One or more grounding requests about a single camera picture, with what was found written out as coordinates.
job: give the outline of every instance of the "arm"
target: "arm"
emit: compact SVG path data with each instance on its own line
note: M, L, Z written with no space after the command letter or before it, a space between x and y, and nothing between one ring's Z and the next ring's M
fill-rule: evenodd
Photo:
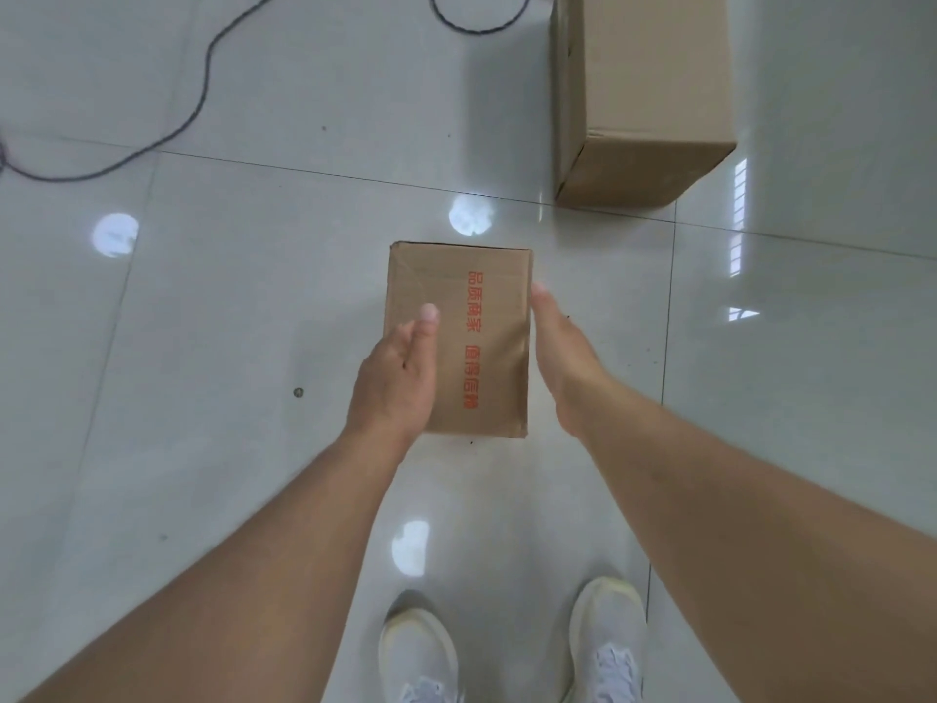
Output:
M362 364L339 439L23 703L318 701L385 491L436 393L438 312Z
M560 423L742 700L937 699L937 541L677 418L532 303Z

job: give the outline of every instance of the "forearm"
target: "forearm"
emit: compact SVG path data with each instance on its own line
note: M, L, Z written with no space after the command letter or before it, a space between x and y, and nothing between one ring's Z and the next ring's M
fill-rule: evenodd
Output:
M401 456L339 439L27 700L319 700Z
M574 386L569 404L667 590L740 697L934 693L937 543L614 380Z

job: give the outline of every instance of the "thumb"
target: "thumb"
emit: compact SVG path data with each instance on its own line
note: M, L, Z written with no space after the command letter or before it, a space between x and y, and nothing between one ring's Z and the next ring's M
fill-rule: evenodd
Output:
M407 368L418 375L436 375L436 338L439 332L439 308L424 304L420 308L420 319L413 326L407 354Z
M559 312L559 306L556 305L553 294L540 281L530 284L530 307L533 309L538 331L554 330L565 318Z

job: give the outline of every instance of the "black cable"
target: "black cable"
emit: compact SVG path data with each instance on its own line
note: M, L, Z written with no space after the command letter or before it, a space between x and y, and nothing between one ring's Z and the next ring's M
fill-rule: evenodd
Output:
M152 150L156 150L162 145L165 145L170 140L174 140L181 136L188 127L192 125L198 116L202 115L202 109L205 106L205 100L208 98L208 88L211 84L212 76L212 56L215 54L215 47L218 42L224 39L228 34L234 31L234 29L248 17L253 15L257 10L260 10L265 4L271 0L260 0L254 4L250 9L246 9L238 15L233 22L228 24L221 32L215 35L215 38L212 39L212 43L208 45L208 49L205 51L205 74L202 81L202 95L199 98L199 103L195 106L195 110L185 119L185 122L175 130L173 130L169 135L160 138L156 142L150 143L145 148L140 148L138 151L132 152L130 155L125 157L123 160L119 160L113 165L108 165L104 169L100 169L97 172L89 172L87 175L71 175L64 177L48 177L45 175L36 175L33 172L24 170L22 167L11 163L9 158L6 156L6 147L4 146L3 139L0 139L0 175L3 174L3 171L7 168L11 169L17 175L21 175L29 180L35 180L38 183L81 183L85 180L96 180L99 177L104 177L105 175L110 175L113 171L120 169L128 163L132 163L141 155L146 154Z
M208 89L211 85L212 78L212 57L215 55L215 47L218 45L222 39L224 39L228 34L233 32L241 22L246 20L248 17L253 15L255 12L264 7L265 4L269 3L272 0L260 0L254 4L249 9L244 10L238 15L233 22L228 24L221 32L215 35L215 38L212 39L212 43L208 45L208 49L205 51L205 70L204 77L202 81L202 95L199 97L199 103L195 105L195 110L185 119L184 123L173 130L169 135L163 136L156 142L150 143L145 148L140 148L138 151L132 152L130 155L125 157L123 160L119 160L113 165L108 165L104 169L100 169L97 172L89 172L85 175L65 175L63 177L50 177L48 175L37 175L34 172L29 172L28 170L19 167L18 165L10 162L9 157L6 154L6 145L4 145L3 138L0 138L0 175L3 174L4 170L10 169L15 172L17 175L27 178L28 180L35 180L38 183L82 183L85 180L96 180L99 177L104 177L105 175L110 175L113 171L120 169L124 165L132 163L141 155L147 154L147 152L154 151L159 147L162 147L170 140L175 140L182 133L184 133L188 128L196 121L196 119L202 115L202 109L205 107L205 101L208 99ZM511 17L504 24L500 24L497 27L491 27L489 29L467 29L466 27L460 27L454 22L449 21L446 17L439 11L439 6L436 4L436 0L429 0L430 6L433 8L433 14L436 15L436 19L445 24L451 30L460 32L462 34L472 34L475 36L484 36L485 34L495 34L496 32L502 32L506 30L514 22L517 22L521 19L521 15L528 8L530 0L524 0L524 3L521 5L521 8L517 11L517 14Z
M433 14L436 15L437 20L445 24L451 30L461 32L462 34L471 34L472 36L485 36L486 34L503 32L514 22L517 22L521 19L522 14L527 10L529 4L530 0L524 0L521 8L517 10L517 14L511 17L507 22L504 22L504 24L499 24L497 27L489 27L488 29L468 29L466 27L460 27L455 22L447 19L446 16L439 11L439 5L436 4L436 0L429 0L429 6L433 8Z

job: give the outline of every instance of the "foot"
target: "foot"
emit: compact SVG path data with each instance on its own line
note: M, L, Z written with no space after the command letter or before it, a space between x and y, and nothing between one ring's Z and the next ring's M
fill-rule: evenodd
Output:
M408 609L384 624L378 646L387 703L456 703L459 663L442 623L425 609Z
M612 578L589 582L572 606L573 681L564 703L640 703L647 633L634 587Z

